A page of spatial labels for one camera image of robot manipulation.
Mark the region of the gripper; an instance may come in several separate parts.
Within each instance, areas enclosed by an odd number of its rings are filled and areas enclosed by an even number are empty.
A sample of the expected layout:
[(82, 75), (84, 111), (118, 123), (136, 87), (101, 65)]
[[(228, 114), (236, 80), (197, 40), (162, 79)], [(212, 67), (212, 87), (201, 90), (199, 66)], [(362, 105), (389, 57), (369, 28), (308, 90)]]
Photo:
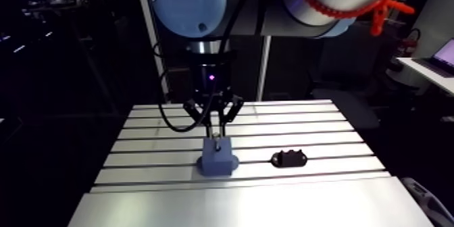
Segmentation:
[[(226, 125), (232, 122), (244, 105), (244, 99), (233, 95), (231, 86), (231, 63), (235, 59), (235, 52), (225, 53), (189, 53), (189, 64), (193, 80), (193, 98), (197, 103), (207, 103), (213, 92), (213, 104), (218, 104), (218, 119), (220, 136), (226, 136)], [(211, 114), (209, 110), (199, 112), (196, 103), (191, 99), (183, 104), (183, 109), (193, 119), (187, 130), (200, 125), (205, 127), (206, 137), (213, 136)]]

